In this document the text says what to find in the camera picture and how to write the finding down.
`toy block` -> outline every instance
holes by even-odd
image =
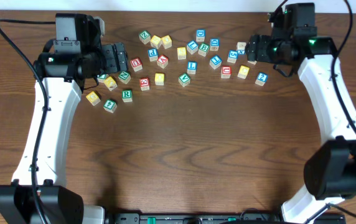
[[[257,76],[257,80],[255,80],[255,83],[257,85],[263,86],[267,79],[268,79],[268,75],[260,72],[260,74],[258,74]]]
[[[98,75],[98,82],[103,83],[108,77],[108,74]]]
[[[197,62],[188,62],[187,73],[191,75],[196,75]]]
[[[221,64],[222,64],[222,60],[221,60],[221,58],[218,56],[218,55],[216,55],[216,56],[214,56],[214,57],[212,57],[211,59],[210,59],[210,66],[215,70],[216,68],[218,68],[219,66],[221,66]]]
[[[103,109],[109,111],[110,113],[114,113],[116,108],[117,108],[117,104],[113,100],[106,100],[105,105],[103,105]]]
[[[190,77],[188,74],[183,73],[179,78],[178,78],[179,83],[182,85],[182,87],[185,87],[190,84]]]
[[[197,45],[197,43],[192,40],[190,41],[187,45],[186,45],[186,50],[188,50],[188,52],[190,54],[194,54],[196,53],[196,51],[199,49],[199,45]]]
[[[238,77],[242,78],[242,79],[245,79],[247,77],[247,75],[248,75],[248,71],[250,71],[249,67],[246,67],[244,65],[240,66]]]
[[[149,60],[151,62],[154,62],[155,60],[157,60],[157,58],[159,57],[159,54],[157,52],[157,49],[149,49],[148,50],[148,55],[149,55]]]
[[[151,89],[151,86],[150,86],[150,83],[149,83],[149,78],[141,78],[140,82],[141,82],[141,90],[142,91]]]
[[[112,77],[107,78],[104,84],[108,87],[109,91],[114,90],[117,87],[117,83]]]
[[[164,85],[164,74],[163,73],[156,73],[154,75],[154,82],[156,85]]]
[[[246,42],[238,42],[236,46],[236,50],[245,50],[246,49]]]
[[[178,60],[186,59],[186,48],[178,47],[177,48]]]
[[[199,55],[205,57],[208,53],[208,50],[210,50],[210,46],[208,44],[202,43],[199,47]]]
[[[151,34],[147,30],[144,30],[139,34],[139,39],[143,44],[147,44],[151,41]]]
[[[158,49],[161,46],[161,43],[162,43],[161,38],[156,35],[153,35],[151,39],[151,46]]]
[[[157,65],[160,66],[161,68],[165,68],[168,65],[168,58],[164,55],[160,55],[160,57],[157,60]]]
[[[131,80],[131,75],[128,72],[121,72],[120,75],[118,75],[118,79],[122,83],[128,84],[128,82]]]
[[[128,103],[133,101],[133,92],[131,90],[123,90],[121,93],[123,102]]]
[[[172,47],[172,40],[169,35],[161,37],[162,44],[164,46],[164,49]]]
[[[196,31],[196,42],[204,42],[205,39],[205,30],[199,29]]]
[[[210,39],[210,50],[217,51],[220,48],[220,39]]]
[[[134,58],[130,62],[131,62],[131,66],[134,69],[134,72],[137,72],[142,69],[142,62],[139,58]]]
[[[238,58],[238,52],[236,50],[230,50],[228,54],[227,62],[236,63],[237,58]]]
[[[232,74],[232,69],[229,66],[221,67],[221,78],[230,78]]]
[[[101,101],[101,99],[99,99],[99,96],[94,91],[88,94],[85,98],[87,98],[87,100],[92,104],[92,106],[97,105]]]

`red block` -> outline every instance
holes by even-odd
[[[232,74],[232,69],[229,66],[223,66],[221,68],[221,74],[231,75]]]
[[[139,58],[134,58],[131,60],[131,65],[133,66],[133,68],[135,68],[142,65],[142,62]]]
[[[149,78],[141,78],[141,87],[149,85]]]

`green block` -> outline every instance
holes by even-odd
[[[148,224],[156,224],[156,218],[149,217],[148,218]]]
[[[120,75],[118,76],[122,80],[126,80],[129,77],[128,72],[121,72]]]
[[[186,82],[190,81],[190,77],[189,77],[188,74],[186,74],[186,73],[183,73],[183,74],[179,77],[179,79],[180,79],[181,82],[183,82],[183,83],[186,83]]]
[[[106,77],[106,74],[103,74],[103,75],[98,75],[98,78],[100,78],[100,79],[106,79],[107,77]]]
[[[202,43],[202,45],[200,45],[200,47],[199,47],[199,50],[204,51],[204,52],[208,52],[209,49],[210,49],[210,46],[205,43]]]
[[[112,100],[107,100],[105,105],[103,105],[103,107],[106,108],[106,109],[111,110],[114,107],[115,104],[116,104],[116,102],[114,102]]]
[[[146,39],[146,38],[150,37],[151,34],[150,34],[148,31],[144,30],[144,31],[142,31],[142,32],[139,34],[139,36],[140,36],[142,39]]]
[[[133,92],[131,90],[123,90],[123,99],[131,98],[133,96]]]

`wooden table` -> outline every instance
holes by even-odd
[[[144,213],[240,212],[249,207],[272,210],[303,185],[304,163],[319,149],[319,128],[311,101],[295,75],[284,78],[271,64],[252,66],[240,57],[229,80],[206,57],[188,54],[177,60],[177,47],[207,30],[221,40],[216,52],[226,63],[228,51],[251,34],[270,34],[265,13],[83,12],[106,24],[102,42],[124,42],[128,58],[140,57],[144,69],[133,72],[128,85],[112,92],[101,84],[103,99],[118,101],[115,114],[86,99],[78,105],[67,152],[67,187],[87,204]],[[0,11],[0,17],[53,21],[55,12]],[[319,35],[336,45],[347,31],[345,14],[317,15]],[[34,61],[54,26],[2,24],[9,37]],[[139,41],[140,31],[170,35],[173,47],[159,50],[169,57],[167,68],[150,62]],[[356,106],[355,27],[340,57],[347,88]],[[198,62],[197,74],[182,88],[178,76],[188,60]],[[246,80],[237,78],[241,64],[250,66]],[[165,86],[154,74],[166,74]],[[255,85],[258,72],[269,75]],[[149,77],[142,92],[139,79]],[[121,91],[132,88],[133,103]],[[0,36],[0,184],[8,184],[24,150],[34,105],[34,79],[27,65]],[[343,204],[356,211],[356,198]],[[356,220],[347,217],[348,223]]]

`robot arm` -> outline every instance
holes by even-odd
[[[305,185],[283,203],[283,220],[313,222],[327,210],[356,195],[356,134],[349,126],[331,80],[333,55],[337,50],[330,37],[318,37],[313,3],[279,7],[269,14],[273,30],[269,35],[253,35],[246,46],[249,61],[291,65],[305,85],[321,131],[322,147],[304,168]],[[279,73],[287,76],[282,70]],[[335,63],[338,89],[356,127],[356,110],[345,87],[340,62]]]

